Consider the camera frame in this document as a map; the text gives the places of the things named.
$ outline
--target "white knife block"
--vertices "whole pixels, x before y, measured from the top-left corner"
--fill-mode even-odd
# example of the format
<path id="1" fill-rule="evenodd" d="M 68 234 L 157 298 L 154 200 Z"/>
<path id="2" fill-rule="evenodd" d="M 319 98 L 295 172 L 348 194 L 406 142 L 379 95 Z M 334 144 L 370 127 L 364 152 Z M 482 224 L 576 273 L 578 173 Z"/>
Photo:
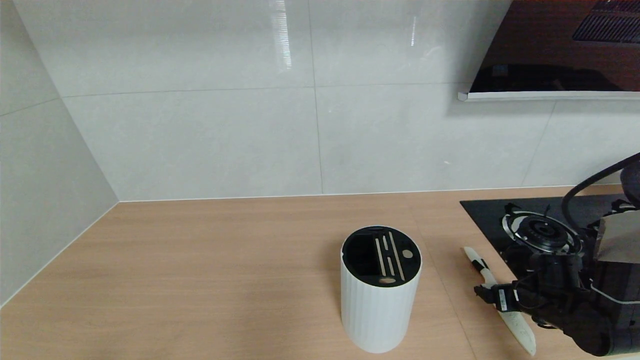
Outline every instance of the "white knife block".
<path id="1" fill-rule="evenodd" d="M 382 353 L 402 342 L 422 271 L 415 242 L 384 226 L 349 235 L 340 257 L 342 324 L 362 350 Z"/>

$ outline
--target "wooden countertop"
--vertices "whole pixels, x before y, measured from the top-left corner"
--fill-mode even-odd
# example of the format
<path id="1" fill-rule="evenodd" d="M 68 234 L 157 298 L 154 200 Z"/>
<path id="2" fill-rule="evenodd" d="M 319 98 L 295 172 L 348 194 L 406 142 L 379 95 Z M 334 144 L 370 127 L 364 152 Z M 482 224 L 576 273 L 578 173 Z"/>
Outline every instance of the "wooden countertop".
<path id="1" fill-rule="evenodd" d="M 499 281 L 513 275 L 458 201 L 567 190 L 121 203 L 2 308 L 2 358 L 528 359 L 474 295 L 482 279 L 462 246 Z M 373 224 L 416 240 L 424 266 L 408 333 L 382 355 L 340 322 L 340 246 Z M 535 358 L 592 358 L 531 324 Z"/>

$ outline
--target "black stove top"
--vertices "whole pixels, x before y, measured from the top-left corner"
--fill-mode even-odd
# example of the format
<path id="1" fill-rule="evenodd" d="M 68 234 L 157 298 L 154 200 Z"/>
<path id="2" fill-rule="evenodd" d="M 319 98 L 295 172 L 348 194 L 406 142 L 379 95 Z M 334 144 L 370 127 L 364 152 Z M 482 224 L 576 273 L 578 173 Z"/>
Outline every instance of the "black stove top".
<path id="1" fill-rule="evenodd" d="M 622 194 L 574 197 L 570 213 L 588 236 L 584 243 L 567 226 L 561 197 L 461 201 L 518 279 L 526 276 L 533 252 L 573 254 L 592 249 L 599 221 L 612 213 L 635 208 Z"/>

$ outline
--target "knife blade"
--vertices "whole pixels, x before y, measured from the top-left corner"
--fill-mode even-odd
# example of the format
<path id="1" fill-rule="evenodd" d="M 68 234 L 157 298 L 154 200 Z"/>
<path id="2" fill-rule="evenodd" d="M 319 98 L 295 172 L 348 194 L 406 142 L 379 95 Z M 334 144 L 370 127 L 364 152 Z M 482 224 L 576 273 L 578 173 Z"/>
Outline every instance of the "knife blade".
<path id="1" fill-rule="evenodd" d="M 471 260 L 474 268 L 476 268 L 480 274 L 484 277 L 485 288 L 491 288 L 498 282 L 489 270 L 489 266 L 486 261 L 478 255 L 478 253 L 470 247 L 465 247 L 465 254 Z M 507 325 L 513 336 L 518 340 L 522 347 L 531 355 L 536 354 L 536 336 L 533 334 L 533 330 L 519 312 L 503 313 L 498 311 L 498 314 L 502 318 L 502 321 Z"/>

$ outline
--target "kitchen backsplash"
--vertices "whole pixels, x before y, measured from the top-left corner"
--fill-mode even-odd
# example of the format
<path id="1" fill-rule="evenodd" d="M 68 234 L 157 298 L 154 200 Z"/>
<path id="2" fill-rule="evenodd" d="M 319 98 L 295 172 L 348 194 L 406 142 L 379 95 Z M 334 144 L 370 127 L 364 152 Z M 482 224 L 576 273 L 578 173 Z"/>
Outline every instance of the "kitchen backsplash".
<path id="1" fill-rule="evenodd" d="M 0 1 L 0 305 L 118 199 L 11 1 Z"/>
<path id="2" fill-rule="evenodd" d="M 575 184 L 640 151 L 640 102 L 456 99 L 509 3 L 16 1 L 120 200 Z"/>

